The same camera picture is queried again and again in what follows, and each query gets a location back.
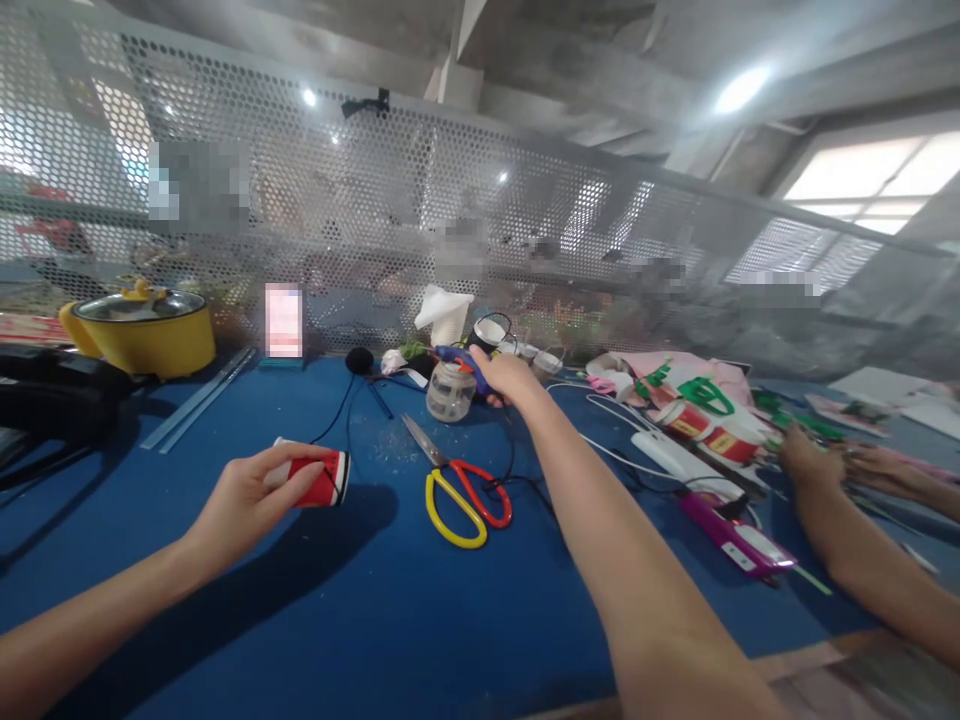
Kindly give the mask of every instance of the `smartphone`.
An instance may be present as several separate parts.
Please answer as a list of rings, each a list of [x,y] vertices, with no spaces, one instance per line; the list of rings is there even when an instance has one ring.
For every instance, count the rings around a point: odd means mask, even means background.
[[[303,291],[297,283],[266,283],[266,356],[303,357]]]

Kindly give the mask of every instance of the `red scissor handle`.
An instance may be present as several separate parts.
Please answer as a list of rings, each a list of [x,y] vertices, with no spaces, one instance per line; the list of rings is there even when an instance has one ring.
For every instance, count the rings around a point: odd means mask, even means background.
[[[507,491],[503,489],[503,486],[500,485],[497,487],[497,493],[500,495],[500,501],[503,503],[503,517],[496,518],[494,517],[486,506],[480,500],[480,497],[477,495],[477,491],[473,489],[473,484],[470,482],[470,479],[467,477],[467,473],[473,473],[477,477],[486,480],[487,482],[493,482],[493,476],[490,475],[486,470],[482,470],[473,465],[468,465],[463,460],[452,460],[450,462],[450,467],[452,467],[457,476],[460,478],[460,482],[463,484],[463,489],[467,491],[467,495],[470,497],[470,502],[473,503],[473,506],[477,508],[483,519],[490,523],[490,527],[495,527],[498,530],[502,530],[510,524],[510,521],[513,520],[513,504],[510,502],[510,496],[507,495]]]

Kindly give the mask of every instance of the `yellow scissor handle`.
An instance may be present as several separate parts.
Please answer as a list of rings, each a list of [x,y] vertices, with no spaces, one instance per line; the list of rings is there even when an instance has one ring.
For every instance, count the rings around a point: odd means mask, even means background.
[[[437,512],[437,504],[434,501],[433,494],[436,490],[434,483],[438,483],[440,487],[443,488],[443,491],[447,493],[450,497],[453,498],[453,501],[460,506],[460,509],[463,510],[467,517],[470,518],[472,522],[477,527],[477,536],[475,538],[465,538],[460,537],[459,535],[454,534],[450,528],[443,524],[443,520],[440,519],[440,513]],[[433,526],[440,531],[440,534],[448,542],[453,543],[457,547],[463,548],[464,550],[476,550],[477,548],[483,547],[484,543],[487,542],[487,526],[483,524],[483,520],[477,514],[477,511],[470,507],[470,504],[463,499],[463,496],[453,489],[453,486],[446,481],[443,475],[440,474],[440,468],[437,468],[432,473],[427,475],[427,514],[430,515],[430,520],[433,522]]]

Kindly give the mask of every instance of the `scissor blade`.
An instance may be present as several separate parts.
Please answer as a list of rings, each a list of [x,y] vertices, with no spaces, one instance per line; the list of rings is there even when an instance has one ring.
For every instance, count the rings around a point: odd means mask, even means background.
[[[413,439],[417,441],[420,449],[430,458],[430,462],[433,463],[434,467],[443,467],[447,464],[447,459],[443,456],[443,453],[437,449],[437,446],[434,445],[430,438],[427,437],[427,434],[420,429],[420,426],[413,421],[412,417],[403,413],[400,419],[403,420],[403,424],[407,426],[407,430],[413,435]]]

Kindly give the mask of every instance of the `hot glue gun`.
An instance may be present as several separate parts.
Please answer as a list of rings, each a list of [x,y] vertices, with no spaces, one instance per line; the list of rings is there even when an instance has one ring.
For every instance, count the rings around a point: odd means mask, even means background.
[[[463,348],[453,347],[452,345],[439,345],[434,348],[434,352],[437,353],[437,357],[440,358],[440,362],[457,363],[460,365],[462,372],[472,372],[474,375],[476,375],[477,392],[483,397],[486,397],[490,393],[496,393],[496,391],[487,383],[486,379],[484,379],[483,373],[480,372],[480,368],[477,367],[476,360],[474,360],[470,353]]]

